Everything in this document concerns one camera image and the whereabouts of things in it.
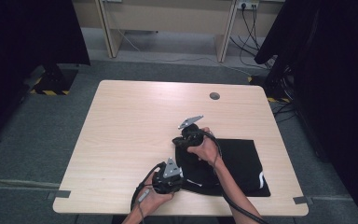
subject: light wood tabletop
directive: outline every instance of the light wood tabletop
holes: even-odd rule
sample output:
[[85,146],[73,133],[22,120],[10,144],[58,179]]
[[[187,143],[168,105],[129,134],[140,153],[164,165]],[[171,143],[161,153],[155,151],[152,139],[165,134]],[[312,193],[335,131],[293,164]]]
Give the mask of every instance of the light wood tabletop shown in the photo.
[[[217,92],[220,99],[210,98]],[[135,188],[156,164],[174,159],[174,137],[185,119],[218,138],[251,139],[270,197],[251,197],[262,216],[308,213],[292,163],[262,88],[177,82],[102,81],[78,137],[60,191],[58,213],[128,214]],[[180,190],[156,215],[230,216],[222,197]]]

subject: round hole cover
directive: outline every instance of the round hole cover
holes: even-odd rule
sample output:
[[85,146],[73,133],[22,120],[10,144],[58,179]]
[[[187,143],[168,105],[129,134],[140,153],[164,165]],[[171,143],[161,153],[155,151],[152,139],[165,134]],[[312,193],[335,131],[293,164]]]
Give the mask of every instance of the round hole cover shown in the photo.
[[220,99],[220,95],[217,92],[211,92],[211,94],[209,94],[209,97],[211,97],[211,99],[213,99],[213,100]]

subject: person's left hand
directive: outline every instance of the person's left hand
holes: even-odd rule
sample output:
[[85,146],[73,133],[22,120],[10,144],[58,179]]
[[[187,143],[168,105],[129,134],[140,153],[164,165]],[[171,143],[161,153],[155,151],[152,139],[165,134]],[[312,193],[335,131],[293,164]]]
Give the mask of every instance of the person's left hand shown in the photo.
[[[153,214],[162,204],[171,200],[173,198],[173,194],[174,194],[174,193],[169,193],[169,194],[156,193],[153,190],[153,186],[152,186],[152,179],[153,179],[154,174],[150,175],[146,179],[145,186],[141,190],[141,192],[139,192],[138,196],[136,197],[136,201],[135,201],[136,202],[135,206],[141,206],[142,213],[144,214],[144,217],[147,217],[147,216]],[[141,197],[141,195],[143,195],[147,189],[150,190],[149,193],[139,203],[139,201],[138,201],[139,197]]]

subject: gray carpet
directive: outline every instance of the gray carpet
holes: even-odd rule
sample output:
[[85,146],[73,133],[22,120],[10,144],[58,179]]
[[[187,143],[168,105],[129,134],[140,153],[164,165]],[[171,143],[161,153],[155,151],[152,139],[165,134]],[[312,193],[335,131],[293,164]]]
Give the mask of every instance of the gray carpet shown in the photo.
[[[67,96],[28,94],[0,132],[0,223],[74,223],[52,211],[48,194],[61,183],[98,84],[104,79],[247,85],[247,76],[225,67],[93,61],[78,67]],[[253,75],[268,71],[247,69]],[[279,106],[271,103],[271,108]],[[282,120],[292,116],[277,116]],[[330,163],[315,156],[297,117],[279,122],[310,213],[267,217],[270,223],[358,223],[358,209]],[[80,216],[77,223],[110,223],[110,216]]]

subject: folded black garment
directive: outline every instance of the folded black garment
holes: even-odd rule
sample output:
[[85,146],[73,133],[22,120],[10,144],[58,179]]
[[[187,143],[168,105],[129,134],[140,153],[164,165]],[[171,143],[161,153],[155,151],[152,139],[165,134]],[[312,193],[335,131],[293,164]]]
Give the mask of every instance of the folded black garment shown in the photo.
[[[269,186],[263,175],[253,140],[217,139],[223,161],[246,196],[269,197]],[[204,195],[222,195],[222,188],[212,166],[198,156],[176,147],[176,163],[182,168],[185,183],[182,189]]]

